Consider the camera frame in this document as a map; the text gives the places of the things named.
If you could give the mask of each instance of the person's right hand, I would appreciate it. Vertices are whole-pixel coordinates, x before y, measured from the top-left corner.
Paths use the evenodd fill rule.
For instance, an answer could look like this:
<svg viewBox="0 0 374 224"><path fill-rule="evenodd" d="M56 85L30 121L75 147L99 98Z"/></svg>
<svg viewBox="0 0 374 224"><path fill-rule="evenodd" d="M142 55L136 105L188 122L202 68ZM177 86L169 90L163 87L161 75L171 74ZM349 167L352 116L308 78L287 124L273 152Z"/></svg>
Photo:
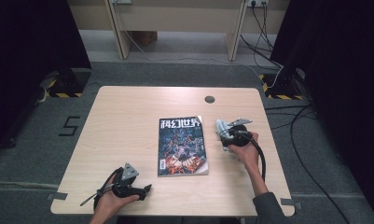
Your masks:
<svg viewBox="0 0 374 224"><path fill-rule="evenodd" d="M250 133L253 135L254 140L258 142L258 134L252 132ZM239 161L244 164L246 169L258 169L259 153L251 142L244 147L229 145L228 149L237 155Z"/></svg>

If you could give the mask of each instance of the table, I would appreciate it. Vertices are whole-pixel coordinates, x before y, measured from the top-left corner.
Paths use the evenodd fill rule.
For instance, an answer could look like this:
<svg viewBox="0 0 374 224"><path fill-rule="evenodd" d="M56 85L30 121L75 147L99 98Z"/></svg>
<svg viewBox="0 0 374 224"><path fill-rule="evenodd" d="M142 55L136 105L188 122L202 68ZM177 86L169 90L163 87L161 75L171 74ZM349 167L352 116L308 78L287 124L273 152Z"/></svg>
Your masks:
<svg viewBox="0 0 374 224"><path fill-rule="evenodd" d="M104 1L121 59L128 58L132 45L127 31L172 31L224 33L229 60L234 61L247 8L245 0Z"/></svg>
<svg viewBox="0 0 374 224"><path fill-rule="evenodd" d="M211 104L206 96L213 96ZM159 119L201 115L210 173L157 177ZM125 216L256 216L254 192L243 165L222 149L215 121L252 119L267 163L266 182L277 199L290 199L270 126L256 89L189 87L102 87L65 171L55 214L92 214L93 200L79 206L119 166L129 162L140 174L135 188L152 184L143 202L126 205ZM282 205L286 216L294 206Z"/></svg>

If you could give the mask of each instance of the black curtain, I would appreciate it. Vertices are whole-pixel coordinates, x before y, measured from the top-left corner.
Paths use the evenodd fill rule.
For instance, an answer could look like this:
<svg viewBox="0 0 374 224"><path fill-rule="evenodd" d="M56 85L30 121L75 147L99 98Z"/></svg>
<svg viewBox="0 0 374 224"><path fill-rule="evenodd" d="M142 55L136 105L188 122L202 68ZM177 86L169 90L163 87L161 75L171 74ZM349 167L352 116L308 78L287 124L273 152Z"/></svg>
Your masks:
<svg viewBox="0 0 374 224"><path fill-rule="evenodd" d="M305 71L328 136L374 211L374 1L291 0L271 58Z"/></svg>
<svg viewBox="0 0 374 224"><path fill-rule="evenodd" d="M90 68L65 0L0 1L0 141L16 132L53 71Z"/></svg>

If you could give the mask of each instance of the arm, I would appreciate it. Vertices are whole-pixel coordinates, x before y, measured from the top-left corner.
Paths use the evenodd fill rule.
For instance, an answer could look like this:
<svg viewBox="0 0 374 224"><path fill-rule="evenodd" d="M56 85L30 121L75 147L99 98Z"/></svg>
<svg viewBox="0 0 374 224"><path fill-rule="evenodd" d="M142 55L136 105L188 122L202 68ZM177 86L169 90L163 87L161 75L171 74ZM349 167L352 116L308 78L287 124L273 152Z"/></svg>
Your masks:
<svg viewBox="0 0 374 224"><path fill-rule="evenodd" d="M258 134L251 133L257 142ZM259 172L258 159L259 154L252 143L248 143L244 147L236 147L234 145L228 146L230 151L234 152L239 161L244 164L250 176L251 184L253 185L254 194L256 197L253 202L256 206L256 213L260 223L290 223L285 217L282 208L278 204L273 193L269 192L265 181Z"/></svg>
<svg viewBox="0 0 374 224"><path fill-rule="evenodd" d="M127 198L117 197L112 190L104 193L102 198L97 202L94 214L91 217L90 224L104 224L108 219L113 217L120 208L128 203L135 202L139 199L138 195L132 195Z"/></svg>

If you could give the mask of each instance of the floor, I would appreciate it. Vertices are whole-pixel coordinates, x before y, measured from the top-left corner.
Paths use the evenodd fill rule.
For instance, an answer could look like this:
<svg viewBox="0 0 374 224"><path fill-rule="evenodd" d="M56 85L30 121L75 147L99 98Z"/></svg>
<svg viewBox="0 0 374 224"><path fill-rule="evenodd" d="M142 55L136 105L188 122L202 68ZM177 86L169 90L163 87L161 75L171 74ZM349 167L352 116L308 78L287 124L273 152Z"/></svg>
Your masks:
<svg viewBox="0 0 374 224"><path fill-rule="evenodd" d="M152 69L155 74L165 71L165 76L169 78L164 80L168 81L167 83L177 83L178 80L177 74L172 77L169 76L170 73L179 72L179 76L185 77L193 70L198 71L198 74L206 72L210 77L218 77L222 82L226 82L221 83L224 85L251 87L249 81L252 78L254 85L260 87L261 83L257 75L265 69L257 66L245 69L244 66L273 66L265 59L255 57L242 41L235 62L230 62L222 34L160 32L158 41L140 47L141 49L133 46L128 59L120 60L112 31L80 31L80 33L95 69L90 83L84 90L85 96L89 97L68 100L47 99L26 121L17 147L0 150L0 223L89 222L90 216L51 214L51 200L48 200L48 194L56 192L77 136L81 132L81 129L78 129L75 137L63 138L60 141L58 134L64 132L64 121L67 116L77 114L81 119L76 120L76 125L83 126L83 119L89 113L94 96L100 88L99 84L160 85L163 80L145 74ZM259 39L259 35L243 36L253 45ZM274 44L276 36L270 35L269 38ZM259 41L258 46L267 47L262 41ZM201 64L219 66L201 66ZM124 76L117 77L114 81L113 72ZM194 85L197 82L190 80L186 85ZM263 99L265 108L304 105L307 102L307 100ZM289 123L298 111L298 108L267 110L284 174L297 207L296 214L290 217L290 220L292 223L344 223L333 204L302 168L291 147L289 125L282 127ZM337 158L336 151L332 150L331 142L314 116L314 111L310 110L308 113L303 119L298 120L293 135L300 157L321 186L336 201L350 223L374 223L374 214L353 180L353 176L347 166ZM141 223L164 224L164 221L175 223L168 218L150 219ZM246 219L246 222L255 223L253 219Z"/></svg>

